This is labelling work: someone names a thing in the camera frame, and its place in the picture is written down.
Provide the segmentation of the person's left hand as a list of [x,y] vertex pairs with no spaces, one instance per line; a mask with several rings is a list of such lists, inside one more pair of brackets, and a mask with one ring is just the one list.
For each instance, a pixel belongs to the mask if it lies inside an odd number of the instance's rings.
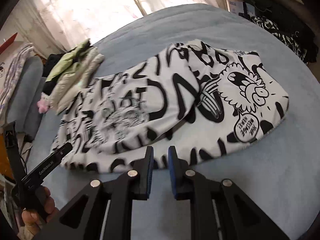
[[[50,196],[50,190],[45,186],[42,188],[46,193],[44,210],[48,213],[48,217],[46,219],[46,222],[48,223],[55,215],[58,214],[59,209],[55,206],[55,201]],[[23,210],[22,220],[24,222],[24,226],[20,228],[17,236],[19,239],[33,239],[34,236],[41,231],[40,226],[43,223],[41,222],[40,215],[35,210]]]

